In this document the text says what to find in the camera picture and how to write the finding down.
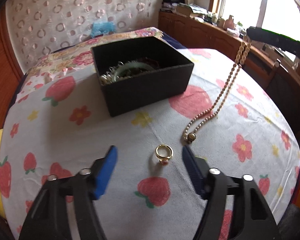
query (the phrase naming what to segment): gold ring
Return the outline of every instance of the gold ring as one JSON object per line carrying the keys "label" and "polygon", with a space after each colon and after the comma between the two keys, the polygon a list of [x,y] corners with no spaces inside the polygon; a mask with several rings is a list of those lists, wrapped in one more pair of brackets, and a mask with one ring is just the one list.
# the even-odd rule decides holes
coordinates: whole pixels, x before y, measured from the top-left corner
{"label": "gold ring", "polygon": [[[158,149],[159,148],[166,148],[167,149],[167,152],[168,152],[168,156],[161,156],[159,153],[158,153]],[[171,158],[173,157],[173,150],[172,148],[167,145],[167,144],[160,144],[156,149],[155,149],[155,155],[156,157],[160,160],[160,163],[162,165],[167,165],[168,164],[168,161],[171,160]]]}

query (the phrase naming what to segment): pearl necklace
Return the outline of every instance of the pearl necklace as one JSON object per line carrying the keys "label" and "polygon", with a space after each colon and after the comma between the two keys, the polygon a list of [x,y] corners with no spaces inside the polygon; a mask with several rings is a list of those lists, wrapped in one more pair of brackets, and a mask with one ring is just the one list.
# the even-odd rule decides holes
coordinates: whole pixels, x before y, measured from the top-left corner
{"label": "pearl necklace", "polygon": [[[220,111],[220,109],[222,108],[223,104],[225,103],[226,101],[226,98],[228,97],[228,94],[230,92],[230,89],[235,81],[235,79],[237,78],[237,75],[238,75],[238,72],[240,71],[240,69],[242,68],[242,65],[244,64],[246,58],[247,58],[247,55],[248,53],[250,52],[250,48],[251,48],[251,43],[250,43],[250,40],[249,40],[249,37],[247,35],[245,35],[243,37],[243,41],[241,42],[241,45],[239,47],[239,50],[238,50],[238,53],[237,53],[237,56],[234,60],[234,64],[233,64],[233,67],[229,73],[229,76],[226,80],[226,83],[223,87],[223,89],[221,90],[219,96],[217,97],[216,101],[213,103],[213,105],[199,113],[198,115],[196,115],[190,122],[189,124],[187,125],[186,129],[184,130],[183,132],[183,139],[187,142],[187,143],[192,143],[197,135],[196,135],[196,132],[201,128],[202,125],[204,125],[207,121],[211,120],[212,118],[214,118]],[[236,66],[238,66],[235,74],[234,74],[234,77],[232,78],[232,75],[233,75],[233,72],[236,68]],[[225,92],[226,90],[226,93],[224,95],[224,98],[222,99],[219,107],[217,108],[217,110],[209,115],[208,117],[206,117],[201,123],[199,123],[199,125],[193,130],[193,132],[189,133],[188,134],[188,131],[190,129],[190,127],[194,124],[195,121],[197,121],[198,119],[202,118],[204,115],[208,114],[208,113],[211,113],[211,111],[216,107],[216,105],[218,104],[220,98],[222,97],[223,93]]]}

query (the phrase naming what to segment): pink pearl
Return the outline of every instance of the pink pearl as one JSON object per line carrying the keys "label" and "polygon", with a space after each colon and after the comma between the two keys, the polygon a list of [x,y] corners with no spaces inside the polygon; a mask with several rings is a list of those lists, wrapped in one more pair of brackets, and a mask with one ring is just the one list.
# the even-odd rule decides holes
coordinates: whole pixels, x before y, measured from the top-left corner
{"label": "pink pearl", "polygon": [[169,164],[169,161],[167,160],[161,160],[160,163],[163,165],[163,166],[167,166]]}

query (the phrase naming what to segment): black box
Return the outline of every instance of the black box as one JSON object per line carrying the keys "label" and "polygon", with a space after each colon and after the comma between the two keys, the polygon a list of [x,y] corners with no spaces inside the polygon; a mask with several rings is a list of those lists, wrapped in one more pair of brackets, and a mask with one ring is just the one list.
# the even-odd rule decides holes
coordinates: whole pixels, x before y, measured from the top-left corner
{"label": "black box", "polygon": [[155,37],[116,41],[91,48],[100,76],[121,61],[147,57],[160,69],[101,85],[110,116],[114,117],[142,106],[178,95],[186,90],[194,63],[176,49]]}

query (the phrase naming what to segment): window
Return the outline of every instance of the window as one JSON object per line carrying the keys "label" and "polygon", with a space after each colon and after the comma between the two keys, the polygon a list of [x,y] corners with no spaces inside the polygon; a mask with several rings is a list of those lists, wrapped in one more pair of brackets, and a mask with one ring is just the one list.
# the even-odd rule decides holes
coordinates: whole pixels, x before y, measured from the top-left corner
{"label": "window", "polygon": [[294,0],[225,0],[220,15],[225,19],[232,15],[244,28],[258,26],[300,41],[300,11]]}

